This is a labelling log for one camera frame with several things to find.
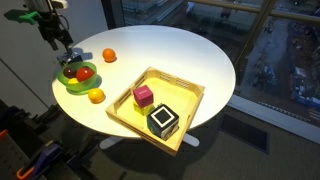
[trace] magenta cube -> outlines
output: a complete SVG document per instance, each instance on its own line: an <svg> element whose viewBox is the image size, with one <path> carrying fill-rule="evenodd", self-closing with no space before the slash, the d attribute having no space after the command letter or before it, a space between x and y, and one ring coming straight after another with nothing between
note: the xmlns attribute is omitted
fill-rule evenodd
<svg viewBox="0 0 320 180"><path fill-rule="evenodd" d="M153 93L147 85L134 89L133 96L140 108L153 103Z"/></svg>

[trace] tray rim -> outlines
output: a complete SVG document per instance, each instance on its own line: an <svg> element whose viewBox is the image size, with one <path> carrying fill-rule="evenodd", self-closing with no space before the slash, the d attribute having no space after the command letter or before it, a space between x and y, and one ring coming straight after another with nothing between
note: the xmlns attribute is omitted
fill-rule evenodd
<svg viewBox="0 0 320 180"><path fill-rule="evenodd" d="M142 83L146 80L146 79L144 79L144 77L145 77L146 74L147 74L148 72L150 72L150 71L156 71L156 72L159 72L160 74L163 73L163 74L165 74L165 75L170 76L170 78L172 78L172 79L175 79L175 80L179 79L179 80L181 80L182 82L187 82L187 83L193 85L194 87L196 87L196 88L198 89L198 92L197 92L198 95L196 95L198 98L197 98L197 100L195 101L195 105L193 106L191 112L189 113L189 116L188 116L188 118L187 118L187 123L186 123L185 127L182 127L182 128L183 128L183 129L182 129L182 133L181 133L179 139L177 140L176 145L175 145L174 148L171 148L170 146L168 146L168 145L166 144L166 141L161 140L161 139L158 140L158 139L153 138L153 137L149 136L148 134L144 133L142 130L140 130L139 128L131 125L130 123L127 122L128 120L126 120L125 118L117 115L117 113L116 113L116 110L121 106L121 104L122 104L127 98L129 98L130 96L132 96L132 91L133 91L133 89L136 88L136 87L138 87L140 84L142 84ZM173 84L173 82L171 82L171 80L169 81L169 83L170 83L171 85L173 85L173 86L178 86L178 85L177 85L178 83L175 82L176 84ZM191 82L191 81L188 81L188 80L179 78L179 77L177 77L177 76L174 76L174 75L172 75L172 74L166 73L166 72L164 72L164 71L158 70L158 69L153 68L153 67L148 67L133 83L131 83L131 84L128 86L128 88L126 88L126 89L106 108L105 111L106 111L106 113L107 113L107 115L109 116L110 119L112 119L112 120L118 122L119 124L127 127L128 129L132 130L133 132L135 132L136 134L138 134L139 136L141 136L141 138L149 141L150 143L154 144L155 146L157 146L158 148L164 150L165 152L169 153L170 155L175 156L175 155L177 154L177 152L178 152L178 149L179 149L180 145L181 145L181 142L182 142L182 140L183 140L183 137L184 137L184 135L186 134L186 131L189 129L189 127L190 127L190 125L191 125L191 123L192 123L193 117L194 117L194 115L195 115L195 113L196 113L196 111L197 111L197 109L198 109L198 107L199 107L199 105L200 105L200 103L201 103L201 100L202 100L202 97L203 97L203 94L204 94L204 89L205 89L204 86L199 85L199 84L197 84L197 83L194 83L194 82ZM122 103L120 103L119 107L116 108L115 106L116 106L117 103L119 103L120 100L122 101Z"/></svg>

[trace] glass window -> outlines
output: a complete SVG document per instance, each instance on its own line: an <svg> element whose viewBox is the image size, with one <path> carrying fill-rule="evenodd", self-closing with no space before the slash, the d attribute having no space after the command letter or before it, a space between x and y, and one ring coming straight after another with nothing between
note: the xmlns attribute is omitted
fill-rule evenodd
<svg viewBox="0 0 320 180"><path fill-rule="evenodd" d="M240 96L320 127L320 27L269 17L247 56Z"/></svg>
<svg viewBox="0 0 320 180"><path fill-rule="evenodd" d="M126 25L165 25L194 32L217 44L232 61L256 17L255 13L182 0L122 0L122 4Z"/></svg>
<svg viewBox="0 0 320 180"><path fill-rule="evenodd" d="M275 10L320 16L320 1L318 0L278 0Z"/></svg>

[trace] yellow tray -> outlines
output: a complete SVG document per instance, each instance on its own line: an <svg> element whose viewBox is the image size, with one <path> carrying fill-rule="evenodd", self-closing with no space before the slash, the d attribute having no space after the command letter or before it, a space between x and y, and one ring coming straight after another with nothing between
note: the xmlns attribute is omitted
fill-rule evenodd
<svg viewBox="0 0 320 180"><path fill-rule="evenodd" d="M166 104L179 115L179 129L166 141L152 134L147 118L134 110L133 89L147 85L153 92L154 106ZM148 68L107 109L107 115L142 138L175 156L203 96L204 86Z"/></svg>

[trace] window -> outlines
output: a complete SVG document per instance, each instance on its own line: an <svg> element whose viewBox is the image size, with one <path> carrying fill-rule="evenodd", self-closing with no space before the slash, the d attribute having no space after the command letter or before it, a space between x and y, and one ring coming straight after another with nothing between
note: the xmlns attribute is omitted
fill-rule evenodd
<svg viewBox="0 0 320 180"><path fill-rule="evenodd" d="M300 134L311 126L320 128L320 1L121 2L126 26L172 26L218 45L236 67L237 98L308 125L293 123L292 129L304 131ZM281 118L276 121L283 124Z"/></svg>

